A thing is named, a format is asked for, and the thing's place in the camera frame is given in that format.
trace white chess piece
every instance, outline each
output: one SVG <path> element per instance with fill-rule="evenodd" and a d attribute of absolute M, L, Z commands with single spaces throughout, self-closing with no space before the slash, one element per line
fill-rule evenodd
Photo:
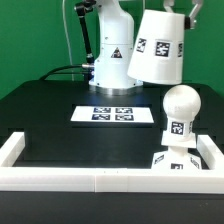
<path fill-rule="evenodd" d="M 201 107 L 198 93 L 186 85 L 175 86 L 166 93 L 163 107 L 168 124 L 161 144 L 168 151 L 154 154 L 152 168 L 201 169 L 200 158 L 188 153 L 188 148 L 196 148 L 192 125 Z"/>

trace white sphere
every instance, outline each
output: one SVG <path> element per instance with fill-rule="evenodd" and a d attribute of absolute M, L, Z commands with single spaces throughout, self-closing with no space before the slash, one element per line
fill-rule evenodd
<path fill-rule="evenodd" d="M 168 118 L 176 121 L 193 121 L 200 110 L 201 99 L 190 86 L 178 85 L 166 93 L 163 107 Z"/>

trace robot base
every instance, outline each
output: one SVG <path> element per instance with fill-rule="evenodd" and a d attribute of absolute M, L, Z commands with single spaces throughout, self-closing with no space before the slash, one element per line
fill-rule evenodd
<path fill-rule="evenodd" d="M 94 91 L 94 92 L 99 92 L 102 94 L 106 94 L 106 95 L 129 95 L 129 94 L 133 94 L 133 93 L 139 93 L 142 91 L 142 82 L 139 82 L 139 84 L 136 84 L 133 87 L 130 88 L 120 88 L 120 89 L 115 89 L 115 88 L 105 88 L 105 87 L 100 87 L 100 86 L 96 86 L 96 85 L 89 85 L 89 89 L 90 91 Z"/>
<path fill-rule="evenodd" d="M 168 151 L 154 154 L 151 168 L 157 170 L 199 170 L 201 169 L 201 159 L 188 153 L 187 148 L 169 147 Z"/>

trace green wall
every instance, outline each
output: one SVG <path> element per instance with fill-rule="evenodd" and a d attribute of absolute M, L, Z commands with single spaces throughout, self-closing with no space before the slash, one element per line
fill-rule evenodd
<path fill-rule="evenodd" d="M 74 63 L 85 61 L 78 18 L 73 10 L 81 0 L 67 0 L 66 12 Z M 146 0 L 148 9 L 162 10 L 162 0 Z M 224 2 L 204 0 L 195 30 L 185 35 L 185 82 L 211 86 L 224 96 Z M 69 64 L 62 22 L 62 0 L 0 0 L 0 98 L 21 83 L 38 79 L 49 70 Z M 140 0 L 122 2 L 138 27 Z M 176 12 L 188 14 L 191 0 L 176 0 Z M 98 54 L 97 13 L 87 16 L 92 48 Z"/>

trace black table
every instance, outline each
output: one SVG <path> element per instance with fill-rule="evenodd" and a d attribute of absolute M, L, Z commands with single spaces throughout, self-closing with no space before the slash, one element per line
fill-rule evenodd
<path fill-rule="evenodd" d="M 224 151 L 224 100 L 190 84 L 202 100 L 193 132 Z M 90 92 L 88 84 L 29 81 L 0 101 L 0 144 L 25 131 L 15 166 L 150 168 L 166 129 L 162 100 L 170 86 L 144 85 L 128 96 Z M 71 122 L 76 106 L 150 107 L 154 123 Z M 0 192 L 3 223 L 222 223 L 223 195 Z"/>

